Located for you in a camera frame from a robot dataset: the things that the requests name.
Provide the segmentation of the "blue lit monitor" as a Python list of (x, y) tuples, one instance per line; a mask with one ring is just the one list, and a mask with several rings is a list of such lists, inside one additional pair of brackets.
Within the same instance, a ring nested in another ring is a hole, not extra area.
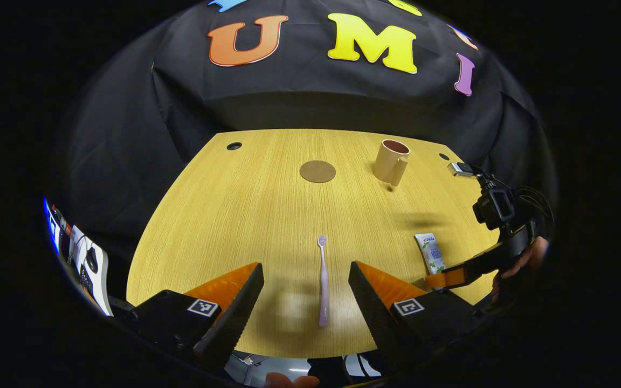
[(67, 223), (61, 211), (44, 197), (45, 221), (49, 229), (49, 239), (58, 257), (69, 260), (71, 254), (72, 226)]

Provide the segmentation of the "white device with black knobs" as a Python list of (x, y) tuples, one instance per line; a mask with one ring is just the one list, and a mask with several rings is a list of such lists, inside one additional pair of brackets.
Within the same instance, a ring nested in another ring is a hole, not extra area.
[(71, 230), (71, 264), (80, 276), (82, 287), (105, 315), (113, 316), (107, 290), (108, 256), (81, 229)]

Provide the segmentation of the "pink toothbrush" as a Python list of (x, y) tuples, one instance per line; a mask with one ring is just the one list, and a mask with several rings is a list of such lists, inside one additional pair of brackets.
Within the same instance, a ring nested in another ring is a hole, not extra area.
[(321, 303), (320, 303), (319, 325), (320, 327), (327, 327), (329, 324), (330, 304), (329, 304), (329, 276), (328, 276), (328, 270), (326, 268), (326, 255), (325, 255), (326, 236), (325, 235), (319, 236), (317, 243), (320, 248), (320, 254), (321, 254), (321, 269), (320, 269)]

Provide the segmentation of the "beige cup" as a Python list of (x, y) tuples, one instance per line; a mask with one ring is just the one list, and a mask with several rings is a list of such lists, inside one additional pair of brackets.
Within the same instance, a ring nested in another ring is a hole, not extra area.
[(411, 149), (406, 144), (392, 139), (382, 140), (372, 165), (373, 175), (381, 182), (399, 186), (410, 155)]

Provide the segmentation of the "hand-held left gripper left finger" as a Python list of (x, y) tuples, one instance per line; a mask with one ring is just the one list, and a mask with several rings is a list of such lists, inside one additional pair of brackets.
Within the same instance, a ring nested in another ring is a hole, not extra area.
[(229, 361), (264, 286), (260, 262), (185, 293), (161, 290), (127, 314), (127, 327), (182, 363), (220, 371)]

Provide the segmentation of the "black backdrop cloth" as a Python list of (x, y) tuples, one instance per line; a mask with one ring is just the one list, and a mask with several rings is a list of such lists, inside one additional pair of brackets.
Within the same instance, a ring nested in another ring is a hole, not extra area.
[[(319, 128), (443, 143), (558, 208), (554, 157), (532, 97), (480, 39), (389, 0), (197, 3), (124, 47), (57, 129), (47, 198), (108, 253), (123, 298), (130, 263), (170, 185), (217, 133)], [(414, 74), (380, 59), (332, 59), (331, 14), (416, 35)]]

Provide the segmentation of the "white toothpaste tube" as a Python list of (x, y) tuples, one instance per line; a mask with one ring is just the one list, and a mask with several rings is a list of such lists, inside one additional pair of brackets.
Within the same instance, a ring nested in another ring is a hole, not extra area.
[(444, 258), (433, 233), (420, 233), (414, 236), (422, 253), (425, 267), (429, 275), (435, 275), (445, 270)]

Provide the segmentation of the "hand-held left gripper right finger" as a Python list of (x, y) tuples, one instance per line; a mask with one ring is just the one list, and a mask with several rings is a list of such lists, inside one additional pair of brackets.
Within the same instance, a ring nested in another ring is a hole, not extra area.
[(450, 290), (425, 292), (360, 261), (348, 276), (388, 372), (433, 369), (488, 319), (489, 295), (471, 304)]

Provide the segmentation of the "round brown coaster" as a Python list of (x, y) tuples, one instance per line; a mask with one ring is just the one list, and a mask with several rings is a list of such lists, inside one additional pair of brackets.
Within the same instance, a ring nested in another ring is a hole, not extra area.
[(335, 178), (336, 171), (332, 164), (320, 160), (308, 161), (300, 167), (301, 177), (313, 183), (329, 182)]

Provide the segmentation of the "wooden desktop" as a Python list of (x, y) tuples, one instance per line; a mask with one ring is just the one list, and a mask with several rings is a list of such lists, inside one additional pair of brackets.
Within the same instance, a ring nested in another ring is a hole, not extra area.
[[(477, 223), (473, 178), (454, 177), (461, 158), (441, 143), (390, 135), (411, 149), (397, 187), (372, 174), (387, 135), (328, 129), (219, 133), (190, 161), (151, 216), (129, 270), (126, 297), (141, 304), (161, 290), (189, 292), (260, 262), (264, 286), (237, 349), (276, 358), (329, 358), (375, 349), (348, 284), (355, 260), (422, 284), (414, 238), (433, 233), (446, 265), (497, 243)], [(238, 150), (227, 150), (241, 142)], [(444, 153), (450, 158), (439, 157)], [(334, 179), (309, 182), (304, 163), (320, 160)], [(321, 254), (326, 236), (329, 324), (320, 327)]]

